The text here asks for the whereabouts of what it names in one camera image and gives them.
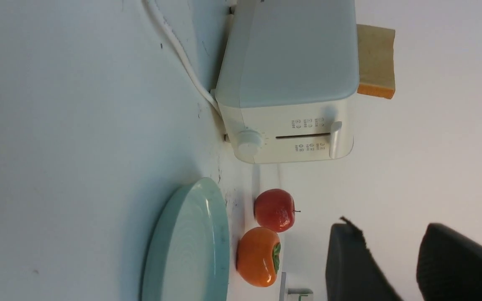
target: toaster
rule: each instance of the toaster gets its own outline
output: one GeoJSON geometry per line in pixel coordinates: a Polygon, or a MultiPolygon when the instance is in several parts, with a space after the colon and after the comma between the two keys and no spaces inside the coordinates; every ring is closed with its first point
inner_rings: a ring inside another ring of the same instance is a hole
{"type": "Polygon", "coordinates": [[[358,84],[354,0],[239,0],[215,89],[239,160],[347,156],[358,84]]]}

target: toaster dial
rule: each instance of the toaster dial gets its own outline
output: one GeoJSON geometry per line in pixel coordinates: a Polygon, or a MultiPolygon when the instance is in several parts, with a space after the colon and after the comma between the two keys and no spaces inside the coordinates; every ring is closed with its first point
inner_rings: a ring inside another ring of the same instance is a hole
{"type": "Polygon", "coordinates": [[[237,149],[243,157],[255,156],[264,143],[260,133],[243,131],[237,134],[237,149]]]}

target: red apple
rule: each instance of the red apple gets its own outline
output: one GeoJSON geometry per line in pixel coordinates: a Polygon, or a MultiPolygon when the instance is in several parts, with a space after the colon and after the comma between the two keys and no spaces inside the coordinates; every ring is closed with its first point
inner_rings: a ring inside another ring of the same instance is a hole
{"type": "Polygon", "coordinates": [[[260,226],[283,232],[295,223],[295,202],[287,191],[271,189],[254,202],[254,217],[260,226]]]}

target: white power cord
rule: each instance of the white power cord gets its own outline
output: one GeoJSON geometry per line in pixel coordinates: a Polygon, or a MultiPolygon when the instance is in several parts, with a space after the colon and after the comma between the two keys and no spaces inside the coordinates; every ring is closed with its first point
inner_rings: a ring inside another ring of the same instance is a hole
{"type": "Polygon", "coordinates": [[[185,68],[185,71],[187,71],[189,78],[191,79],[191,81],[193,82],[193,84],[195,85],[199,93],[212,105],[215,111],[217,111],[218,115],[222,116],[220,114],[220,111],[218,110],[217,101],[206,90],[206,88],[203,87],[202,83],[198,79],[198,76],[195,74],[195,71],[193,70],[193,66],[189,61],[189,57],[187,57],[187,53],[185,53],[185,49],[180,43],[178,37],[174,34],[174,31],[172,30],[172,27],[165,19],[165,16],[159,9],[159,6],[157,5],[157,0],[141,0],[141,3],[145,11],[151,13],[151,16],[149,14],[146,14],[146,15],[149,17],[153,17],[153,19],[155,19],[155,21],[159,23],[159,25],[161,26],[161,29],[163,30],[163,33],[167,36],[172,46],[174,46],[174,50],[176,50],[176,53],[178,54],[180,61],[182,61],[182,65],[185,68]]]}

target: plate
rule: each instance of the plate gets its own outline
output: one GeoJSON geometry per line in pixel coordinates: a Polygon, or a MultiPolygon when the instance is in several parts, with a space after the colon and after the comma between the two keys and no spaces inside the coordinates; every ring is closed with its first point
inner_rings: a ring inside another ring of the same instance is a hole
{"type": "Polygon", "coordinates": [[[230,272],[226,204],[209,178],[168,200],[151,238],[142,301],[225,301],[230,272]]]}

